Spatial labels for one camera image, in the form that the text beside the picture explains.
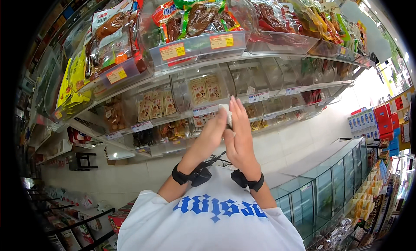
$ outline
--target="braised duck package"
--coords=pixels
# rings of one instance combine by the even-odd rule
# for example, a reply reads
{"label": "braised duck package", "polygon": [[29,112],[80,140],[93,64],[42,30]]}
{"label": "braised duck package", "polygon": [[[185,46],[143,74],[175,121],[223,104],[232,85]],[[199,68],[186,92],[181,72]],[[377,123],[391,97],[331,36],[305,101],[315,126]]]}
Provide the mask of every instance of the braised duck package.
{"label": "braised duck package", "polygon": [[277,0],[250,0],[257,13],[260,28],[264,31],[298,33],[299,23],[290,3]]}
{"label": "braised duck package", "polygon": [[103,71],[132,56],[130,16],[133,0],[96,12],[85,39],[85,78],[94,80]]}
{"label": "braised duck package", "polygon": [[159,45],[183,38],[243,28],[228,11],[226,0],[171,0],[152,14],[159,26]]}

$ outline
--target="black wrist strap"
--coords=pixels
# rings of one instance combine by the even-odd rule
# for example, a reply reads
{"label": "black wrist strap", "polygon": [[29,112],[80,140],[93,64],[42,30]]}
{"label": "black wrist strap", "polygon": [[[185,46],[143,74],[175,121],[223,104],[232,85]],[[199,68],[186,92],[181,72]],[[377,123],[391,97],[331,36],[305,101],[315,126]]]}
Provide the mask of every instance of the black wrist strap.
{"label": "black wrist strap", "polygon": [[191,186],[196,187],[209,181],[211,178],[211,173],[207,169],[209,164],[206,162],[200,162],[199,165],[190,173],[190,175],[185,175],[182,172],[179,172],[178,165],[179,164],[177,164],[172,170],[172,178],[180,185],[191,181]]}
{"label": "black wrist strap", "polygon": [[261,173],[260,180],[258,181],[247,181],[244,174],[240,170],[233,171],[231,174],[231,179],[235,181],[240,187],[246,188],[247,186],[258,192],[264,183],[264,175]]}

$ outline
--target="shelf label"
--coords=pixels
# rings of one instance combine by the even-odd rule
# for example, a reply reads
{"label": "shelf label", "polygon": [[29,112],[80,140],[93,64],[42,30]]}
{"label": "shelf label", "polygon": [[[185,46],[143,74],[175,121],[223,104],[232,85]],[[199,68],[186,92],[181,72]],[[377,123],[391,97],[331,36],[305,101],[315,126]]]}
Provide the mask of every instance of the shelf label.
{"label": "shelf label", "polygon": [[234,46],[232,34],[213,35],[209,40],[211,42],[211,49]]}
{"label": "shelf label", "polygon": [[293,95],[293,94],[299,94],[300,93],[300,86],[299,87],[290,87],[286,89],[286,96]]}
{"label": "shelf label", "polygon": [[262,92],[262,93],[257,93],[257,94],[253,94],[248,96],[248,103],[254,103],[257,101],[262,101],[262,100],[266,100],[269,98],[269,91],[267,92]]}
{"label": "shelf label", "polygon": [[135,133],[146,130],[146,129],[150,129],[150,128],[153,128],[153,124],[150,121],[146,121],[146,122],[143,122],[143,123],[136,124],[136,125],[132,126],[132,130]]}
{"label": "shelf label", "polygon": [[218,111],[218,105],[211,105],[208,107],[194,109],[193,116],[198,117],[201,115],[205,115],[205,114],[209,114],[209,113],[217,112],[217,111]]}
{"label": "shelf label", "polygon": [[346,49],[344,47],[340,47],[340,50],[338,51],[338,54],[345,55]]}
{"label": "shelf label", "polygon": [[114,132],[114,133],[106,134],[105,137],[108,140],[112,140],[112,139],[116,139],[116,138],[121,138],[121,137],[123,137],[123,135],[120,133],[120,131],[117,131],[117,132]]}
{"label": "shelf label", "polygon": [[263,117],[263,120],[264,120],[264,121],[266,121],[266,120],[269,120],[269,119],[275,118],[276,116],[277,116],[276,114],[273,114],[273,115],[267,115],[267,116],[264,116],[264,117]]}
{"label": "shelf label", "polygon": [[118,82],[119,80],[127,77],[127,74],[124,71],[123,67],[119,67],[118,69],[115,69],[114,71],[106,74],[106,76],[110,83],[114,84],[115,82]]}
{"label": "shelf label", "polygon": [[160,55],[164,61],[183,56],[185,55],[184,43],[178,43],[160,48]]}
{"label": "shelf label", "polygon": [[62,117],[62,114],[59,110],[55,112],[55,117],[59,120]]}

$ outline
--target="red package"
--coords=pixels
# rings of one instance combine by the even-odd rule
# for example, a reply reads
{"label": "red package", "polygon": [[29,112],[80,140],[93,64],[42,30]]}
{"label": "red package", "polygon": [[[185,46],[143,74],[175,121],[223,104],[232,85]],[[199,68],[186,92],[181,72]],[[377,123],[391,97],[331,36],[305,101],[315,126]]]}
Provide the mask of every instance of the red package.
{"label": "red package", "polygon": [[122,223],[126,220],[128,212],[125,211],[116,211],[108,216],[111,227],[113,228],[114,233],[118,235]]}

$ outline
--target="glass display case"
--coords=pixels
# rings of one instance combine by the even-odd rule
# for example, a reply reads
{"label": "glass display case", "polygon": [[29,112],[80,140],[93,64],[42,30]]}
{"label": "glass display case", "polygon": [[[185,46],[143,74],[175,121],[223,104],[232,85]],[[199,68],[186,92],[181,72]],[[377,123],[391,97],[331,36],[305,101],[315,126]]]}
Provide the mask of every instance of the glass display case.
{"label": "glass display case", "polygon": [[290,181],[276,177],[281,183],[270,191],[306,247],[323,238],[326,234],[322,234],[323,229],[334,228],[344,217],[344,211],[348,210],[346,204],[357,191],[356,182],[359,182],[358,189],[362,185],[361,159],[367,158],[361,155],[364,147],[365,140],[361,138],[339,141],[329,147],[335,153],[330,150],[314,153],[277,172],[294,176]]}

